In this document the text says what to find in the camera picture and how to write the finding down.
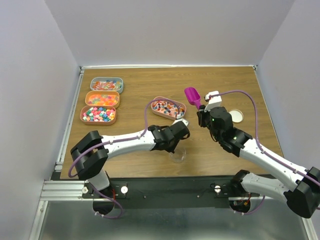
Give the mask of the clear plastic jar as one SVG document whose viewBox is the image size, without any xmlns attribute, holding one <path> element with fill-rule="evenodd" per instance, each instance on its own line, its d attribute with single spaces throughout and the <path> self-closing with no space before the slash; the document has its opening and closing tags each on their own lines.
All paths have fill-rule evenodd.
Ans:
<svg viewBox="0 0 320 240">
<path fill-rule="evenodd" d="M 187 156 L 186 148 L 177 146 L 173 152 L 169 153 L 169 156 L 174 163 L 182 163 Z"/>
</svg>

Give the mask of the pink tray of lollipops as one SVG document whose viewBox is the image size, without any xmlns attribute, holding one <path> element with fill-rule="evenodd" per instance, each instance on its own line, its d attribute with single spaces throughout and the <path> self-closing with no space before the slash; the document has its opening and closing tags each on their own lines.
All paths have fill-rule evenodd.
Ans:
<svg viewBox="0 0 320 240">
<path fill-rule="evenodd" d="M 185 104 L 163 96 L 155 97 L 150 107 L 155 115 L 173 121 L 182 118 L 187 111 Z"/>
</svg>

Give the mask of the magenta plastic scoop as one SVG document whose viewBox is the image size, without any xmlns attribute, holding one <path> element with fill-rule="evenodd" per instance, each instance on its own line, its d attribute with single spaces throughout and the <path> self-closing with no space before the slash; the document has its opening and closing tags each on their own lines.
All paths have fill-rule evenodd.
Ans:
<svg viewBox="0 0 320 240">
<path fill-rule="evenodd" d="M 185 88 L 184 94 L 190 105 L 195 106 L 198 111 L 204 111 L 204 106 L 201 103 L 201 97 L 194 87 Z"/>
</svg>

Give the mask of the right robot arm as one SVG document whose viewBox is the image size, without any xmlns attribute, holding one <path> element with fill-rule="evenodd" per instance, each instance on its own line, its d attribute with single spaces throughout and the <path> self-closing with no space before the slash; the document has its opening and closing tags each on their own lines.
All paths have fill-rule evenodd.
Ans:
<svg viewBox="0 0 320 240">
<path fill-rule="evenodd" d="M 241 196 L 245 192 L 264 195 L 285 202 L 298 216 L 309 219 L 320 205 L 320 170 L 294 164 L 260 145 L 257 139 L 233 125 L 225 107 L 209 111 L 197 108 L 198 124 L 207 128 L 211 138 L 228 153 L 257 164 L 272 179 L 239 171 L 230 183 L 230 191 Z"/>
</svg>

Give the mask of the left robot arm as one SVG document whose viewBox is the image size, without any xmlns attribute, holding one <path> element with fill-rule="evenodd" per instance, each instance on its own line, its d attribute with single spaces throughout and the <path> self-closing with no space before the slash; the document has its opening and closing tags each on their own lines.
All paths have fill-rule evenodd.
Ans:
<svg viewBox="0 0 320 240">
<path fill-rule="evenodd" d="M 68 176 L 73 178 L 72 170 L 76 169 L 79 180 L 88 181 L 99 197 L 107 197 L 111 191 L 110 178 L 103 170 L 107 160 L 139 151 L 174 153 L 179 141 L 190 136 L 188 125 L 182 118 L 169 126 L 151 125 L 123 135 L 100 135 L 97 130 L 91 131 L 71 149 L 73 163 Z"/>
</svg>

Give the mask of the pink tray of wrapped candies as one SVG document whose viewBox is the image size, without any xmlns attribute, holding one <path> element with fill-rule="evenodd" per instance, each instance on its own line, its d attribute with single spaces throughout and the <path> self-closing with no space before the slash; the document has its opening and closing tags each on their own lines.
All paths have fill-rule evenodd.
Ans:
<svg viewBox="0 0 320 240">
<path fill-rule="evenodd" d="M 87 105 L 80 111 L 79 118 L 86 125 L 109 126 L 116 122 L 117 111 L 113 106 Z"/>
</svg>

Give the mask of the white jar lid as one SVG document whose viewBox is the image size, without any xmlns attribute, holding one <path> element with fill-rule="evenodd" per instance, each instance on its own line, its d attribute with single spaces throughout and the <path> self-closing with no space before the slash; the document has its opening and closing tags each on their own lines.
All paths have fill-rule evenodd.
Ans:
<svg viewBox="0 0 320 240">
<path fill-rule="evenodd" d="M 238 109 L 232 109 L 228 113 L 231 115 L 233 123 L 241 123 L 244 120 L 244 114 Z"/>
</svg>

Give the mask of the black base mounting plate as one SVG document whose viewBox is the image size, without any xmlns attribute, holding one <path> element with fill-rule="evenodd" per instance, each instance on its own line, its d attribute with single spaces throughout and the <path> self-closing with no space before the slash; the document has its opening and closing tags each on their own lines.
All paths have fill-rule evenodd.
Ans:
<svg viewBox="0 0 320 240">
<path fill-rule="evenodd" d="M 116 200 L 124 209 L 228 208 L 236 190 L 232 176 L 112 178 Z"/>
</svg>

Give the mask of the orange tray of gummies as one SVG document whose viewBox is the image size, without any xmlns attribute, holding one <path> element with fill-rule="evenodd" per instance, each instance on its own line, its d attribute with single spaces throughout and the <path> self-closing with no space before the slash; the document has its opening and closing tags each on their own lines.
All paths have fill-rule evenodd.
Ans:
<svg viewBox="0 0 320 240">
<path fill-rule="evenodd" d="M 92 90 L 86 94 L 84 102 L 88 106 L 117 108 L 120 104 L 120 94 L 117 91 Z"/>
</svg>

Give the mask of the grey tray of candy sticks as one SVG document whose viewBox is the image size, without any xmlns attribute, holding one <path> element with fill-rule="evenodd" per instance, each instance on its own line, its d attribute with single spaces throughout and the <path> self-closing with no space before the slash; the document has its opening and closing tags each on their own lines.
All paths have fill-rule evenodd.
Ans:
<svg viewBox="0 0 320 240">
<path fill-rule="evenodd" d="M 90 83 L 92 91 L 116 91 L 121 94 L 124 90 L 124 81 L 120 77 L 95 77 Z"/>
</svg>

